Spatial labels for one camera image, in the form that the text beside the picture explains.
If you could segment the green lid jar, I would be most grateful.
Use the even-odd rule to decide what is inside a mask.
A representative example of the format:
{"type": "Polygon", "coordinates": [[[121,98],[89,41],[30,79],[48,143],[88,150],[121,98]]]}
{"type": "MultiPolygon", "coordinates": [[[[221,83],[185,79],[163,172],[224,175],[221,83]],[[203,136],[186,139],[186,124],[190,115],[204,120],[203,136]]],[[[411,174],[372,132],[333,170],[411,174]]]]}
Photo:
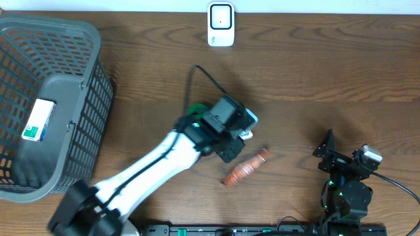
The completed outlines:
{"type": "Polygon", "coordinates": [[[205,104],[193,104],[188,108],[187,115],[193,115],[199,119],[208,109],[205,104]]]}

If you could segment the red snack bar wrapper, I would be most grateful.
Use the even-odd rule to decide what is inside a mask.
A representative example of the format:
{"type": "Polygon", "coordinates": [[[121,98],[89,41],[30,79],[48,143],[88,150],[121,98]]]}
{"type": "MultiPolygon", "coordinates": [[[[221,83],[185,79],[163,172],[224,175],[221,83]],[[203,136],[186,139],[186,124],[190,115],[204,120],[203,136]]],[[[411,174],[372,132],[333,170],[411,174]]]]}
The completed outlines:
{"type": "Polygon", "coordinates": [[[262,148],[254,157],[235,167],[221,182],[221,184],[226,187],[232,187],[265,164],[268,157],[269,151],[266,148],[262,148]]]}

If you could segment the white green medicine box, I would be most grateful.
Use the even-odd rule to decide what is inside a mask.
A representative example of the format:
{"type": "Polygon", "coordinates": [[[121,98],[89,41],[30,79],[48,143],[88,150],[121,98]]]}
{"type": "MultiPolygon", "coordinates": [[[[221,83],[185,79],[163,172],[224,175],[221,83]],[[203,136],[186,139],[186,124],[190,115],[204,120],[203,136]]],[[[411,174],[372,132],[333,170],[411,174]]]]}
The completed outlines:
{"type": "Polygon", "coordinates": [[[55,107],[56,103],[53,101],[37,99],[22,131],[21,138],[34,142],[42,142],[55,107]]]}

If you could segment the orange tissue pack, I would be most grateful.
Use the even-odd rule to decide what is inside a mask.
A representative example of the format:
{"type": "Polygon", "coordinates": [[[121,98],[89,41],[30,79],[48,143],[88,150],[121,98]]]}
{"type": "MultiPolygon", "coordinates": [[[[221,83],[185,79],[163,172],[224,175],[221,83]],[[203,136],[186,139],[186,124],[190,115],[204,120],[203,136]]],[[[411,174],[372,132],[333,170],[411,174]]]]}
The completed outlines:
{"type": "Polygon", "coordinates": [[[243,131],[243,132],[239,135],[239,137],[240,137],[243,141],[250,140],[250,139],[252,139],[252,137],[253,137],[253,133],[252,133],[252,131],[251,131],[251,130],[245,130],[245,131],[243,131]]]}

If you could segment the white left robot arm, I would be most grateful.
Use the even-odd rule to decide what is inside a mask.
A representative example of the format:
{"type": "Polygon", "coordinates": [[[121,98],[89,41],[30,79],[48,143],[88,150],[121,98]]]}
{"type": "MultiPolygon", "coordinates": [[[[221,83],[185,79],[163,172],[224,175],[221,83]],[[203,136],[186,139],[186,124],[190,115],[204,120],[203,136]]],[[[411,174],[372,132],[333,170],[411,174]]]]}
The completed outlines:
{"type": "Polygon", "coordinates": [[[258,117],[228,95],[213,107],[192,106],[173,130],[124,171],[88,186],[83,180],[67,191],[48,223],[53,235],[123,235],[133,211],[155,190],[200,157],[216,153],[225,163],[244,147],[243,134],[258,117]]]}

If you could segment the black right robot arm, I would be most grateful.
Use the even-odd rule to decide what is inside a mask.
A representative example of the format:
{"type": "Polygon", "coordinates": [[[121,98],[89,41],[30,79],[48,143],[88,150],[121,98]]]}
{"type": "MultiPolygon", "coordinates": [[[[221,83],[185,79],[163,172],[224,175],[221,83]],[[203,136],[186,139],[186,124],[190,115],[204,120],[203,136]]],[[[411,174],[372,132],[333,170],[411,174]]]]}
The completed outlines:
{"type": "Polygon", "coordinates": [[[312,227],[318,235],[361,235],[361,219],[368,214],[373,190],[362,181],[378,169],[383,158],[376,150],[363,145],[351,156],[336,150],[331,129],[312,153],[321,161],[318,168],[329,174],[321,192],[325,216],[312,227]]]}

